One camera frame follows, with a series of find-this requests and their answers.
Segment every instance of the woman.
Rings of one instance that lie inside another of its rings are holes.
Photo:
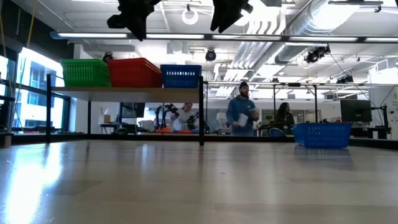
[[[176,130],[189,130],[187,126],[187,119],[193,115],[191,109],[192,103],[185,103],[181,109],[178,109],[180,116],[176,117],[174,114],[171,116],[172,122],[174,122],[173,128]]]
[[[275,127],[279,128],[285,134],[291,133],[291,127],[294,124],[293,115],[290,113],[288,103],[282,103],[276,113]]]

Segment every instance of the person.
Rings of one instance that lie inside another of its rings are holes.
[[[275,127],[279,128],[285,134],[291,134],[291,127],[294,124],[293,115],[290,112],[290,105],[282,103],[276,113]]]
[[[180,116],[175,116],[172,114],[171,120],[174,122],[173,128],[176,130],[189,130],[187,126],[187,120],[189,117],[193,115],[191,109],[192,103],[184,103],[184,106],[181,109],[178,109],[178,113]]]
[[[248,117],[245,126],[240,126],[238,121],[241,114]],[[226,112],[228,123],[232,125],[233,136],[254,136],[253,121],[259,120],[256,106],[249,100],[249,85],[242,82],[239,86],[239,95],[229,102]]]

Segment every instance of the orange object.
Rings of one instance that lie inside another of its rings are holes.
[[[162,72],[145,58],[110,60],[112,87],[162,88]]]
[[[171,128],[162,128],[162,129],[158,129],[155,132],[157,133],[171,133],[172,129]]]
[[[191,134],[192,131],[189,131],[189,130],[179,130],[178,133]]]

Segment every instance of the monitor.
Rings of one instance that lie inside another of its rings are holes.
[[[369,100],[340,100],[342,122],[371,122]]]
[[[145,103],[121,103],[123,118],[143,118]]]

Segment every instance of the beanie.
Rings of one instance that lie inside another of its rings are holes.
[[[239,89],[241,89],[242,87],[249,87],[249,85],[246,82],[241,82],[241,84],[239,85]]]

